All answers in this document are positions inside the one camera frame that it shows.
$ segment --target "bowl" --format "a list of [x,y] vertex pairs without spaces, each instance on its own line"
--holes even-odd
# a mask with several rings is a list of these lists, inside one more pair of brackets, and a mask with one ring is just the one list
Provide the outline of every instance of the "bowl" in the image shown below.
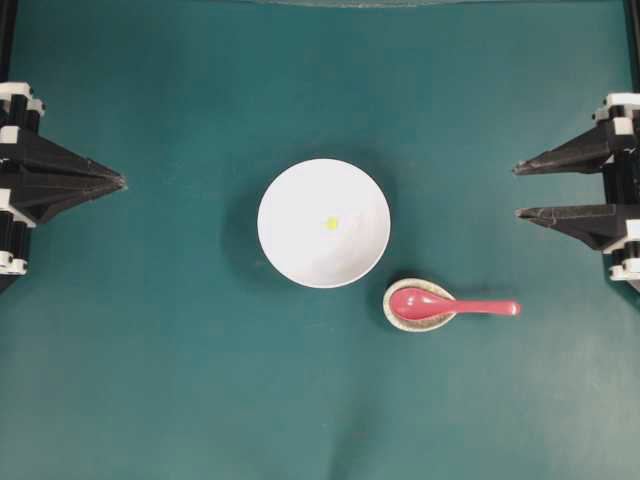
[[282,172],[258,210],[258,237],[269,262],[313,288],[355,282],[389,242],[391,215],[380,187],[349,163],[307,160]]

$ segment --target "yellow object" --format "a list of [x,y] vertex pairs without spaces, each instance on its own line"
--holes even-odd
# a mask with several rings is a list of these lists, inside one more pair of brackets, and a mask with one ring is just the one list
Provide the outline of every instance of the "yellow object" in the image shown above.
[[338,219],[336,217],[329,217],[325,222],[325,226],[329,230],[337,230],[338,228]]

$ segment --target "teal tablecloth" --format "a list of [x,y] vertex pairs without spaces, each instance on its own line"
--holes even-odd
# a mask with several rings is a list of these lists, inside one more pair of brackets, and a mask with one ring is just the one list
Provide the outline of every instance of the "teal tablecloth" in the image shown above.
[[[0,478],[638,478],[637,299],[513,216],[601,202],[600,178],[509,171],[631,88],[624,24],[621,1],[22,1],[41,133],[130,188],[39,228],[0,297]],[[371,173],[393,221],[329,291],[255,231],[268,182],[318,156]],[[393,330],[410,275],[523,314]]]

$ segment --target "spoon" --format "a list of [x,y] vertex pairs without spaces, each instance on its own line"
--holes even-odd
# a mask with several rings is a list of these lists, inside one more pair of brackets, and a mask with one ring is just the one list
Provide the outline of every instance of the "spoon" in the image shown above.
[[494,315],[520,313],[520,305],[511,300],[449,300],[414,287],[397,290],[391,296],[389,303],[394,315],[409,321],[452,313],[492,313]]

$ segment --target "spoon handle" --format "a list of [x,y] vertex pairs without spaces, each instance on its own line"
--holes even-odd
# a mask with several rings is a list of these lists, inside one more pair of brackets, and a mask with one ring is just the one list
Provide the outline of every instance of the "spoon handle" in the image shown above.
[[520,313],[520,304],[512,300],[455,300],[451,302],[451,307],[452,313],[492,313],[510,316]]

